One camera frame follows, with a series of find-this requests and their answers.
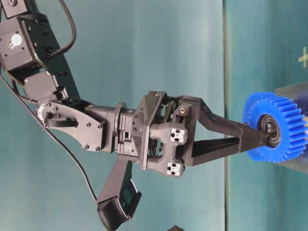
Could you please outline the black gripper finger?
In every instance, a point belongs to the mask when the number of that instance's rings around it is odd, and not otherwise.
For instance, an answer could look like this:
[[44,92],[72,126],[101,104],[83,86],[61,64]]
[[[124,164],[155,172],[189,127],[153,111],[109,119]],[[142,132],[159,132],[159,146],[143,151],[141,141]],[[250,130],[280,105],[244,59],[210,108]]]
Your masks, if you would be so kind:
[[242,136],[195,141],[189,137],[178,147],[178,160],[186,166],[196,166],[212,160],[252,150],[265,145],[264,136]]
[[[188,106],[190,109],[187,119],[188,147],[260,147],[266,144],[266,133],[212,113],[201,98],[184,96],[179,105]],[[194,141],[196,122],[209,131],[229,135],[229,138],[223,138],[221,141]]]

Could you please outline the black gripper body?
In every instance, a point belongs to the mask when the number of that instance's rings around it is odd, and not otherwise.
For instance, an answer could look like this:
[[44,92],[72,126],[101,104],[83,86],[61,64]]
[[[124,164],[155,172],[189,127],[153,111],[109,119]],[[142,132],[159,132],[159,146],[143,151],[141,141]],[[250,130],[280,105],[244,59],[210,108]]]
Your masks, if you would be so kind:
[[188,130],[181,119],[188,116],[180,101],[185,96],[171,97],[164,91],[149,91],[141,100],[132,120],[132,139],[142,170],[155,170],[162,175],[181,177],[185,165],[180,147],[186,145]]

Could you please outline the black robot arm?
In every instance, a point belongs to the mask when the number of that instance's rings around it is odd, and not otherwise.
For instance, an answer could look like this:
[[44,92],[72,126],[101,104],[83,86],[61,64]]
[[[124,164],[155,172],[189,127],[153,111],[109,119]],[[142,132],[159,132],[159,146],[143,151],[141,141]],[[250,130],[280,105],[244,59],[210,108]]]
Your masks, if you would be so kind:
[[72,73],[46,15],[33,0],[3,0],[0,62],[36,104],[45,129],[74,137],[85,150],[117,152],[112,175],[143,170],[180,177],[195,166],[264,146],[267,134],[211,112],[200,98],[151,91],[137,109],[96,106],[80,99]]

